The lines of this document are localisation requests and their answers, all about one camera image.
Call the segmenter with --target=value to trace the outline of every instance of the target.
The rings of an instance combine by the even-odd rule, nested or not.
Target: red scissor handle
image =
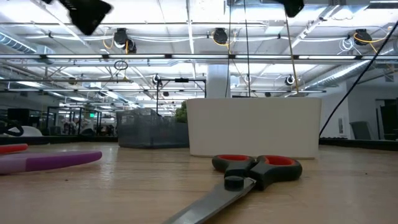
[[[249,177],[255,179],[260,190],[274,182],[297,180],[303,168],[301,164],[284,156],[259,156],[257,165],[249,171]]]
[[[253,157],[245,155],[218,155],[213,157],[211,163],[217,171],[224,172],[224,177],[247,177],[249,169],[256,161]]]

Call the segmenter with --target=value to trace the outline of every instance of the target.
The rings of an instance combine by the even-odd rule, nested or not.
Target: white column
[[[207,98],[230,98],[227,65],[209,65],[207,70]]]

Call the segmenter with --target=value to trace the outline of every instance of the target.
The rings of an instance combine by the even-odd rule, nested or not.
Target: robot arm
[[[53,0],[42,0],[51,4]],[[85,35],[91,35],[112,6],[101,0],[59,0],[69,10],[72,23]]]

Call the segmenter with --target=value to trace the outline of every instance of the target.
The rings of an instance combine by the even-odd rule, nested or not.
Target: scissor blade
[[[203,223],[240,197],[245,196],[255,183],[255,180],[245,178],[243,188],[239,191],[228,191],[224,189],[224,183],[218,184],[203,198],[179,211],[163,224]]]

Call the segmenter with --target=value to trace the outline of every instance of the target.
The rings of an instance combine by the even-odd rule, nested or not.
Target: white wall
[[[349,121],[367,121],[373,139],[377,140],[376,99],[395,100],[396,98],[398,98],[398,87],[358,85],[348,96]]]
[[[320,130],[326,123],[330,113],[336,107],[338,102],[346,93],[346,83],[341,83],[339,87],[326,88],[326,93],[311,94],[309,97],[318,97],[322,99]],[[340,133],[339,118],[343,122],[343,133]],[[348,100],[345,100],[332,116],[325,130],[322,132],[322,138],[348,138],[351,139],[349,131],[349,111]]]

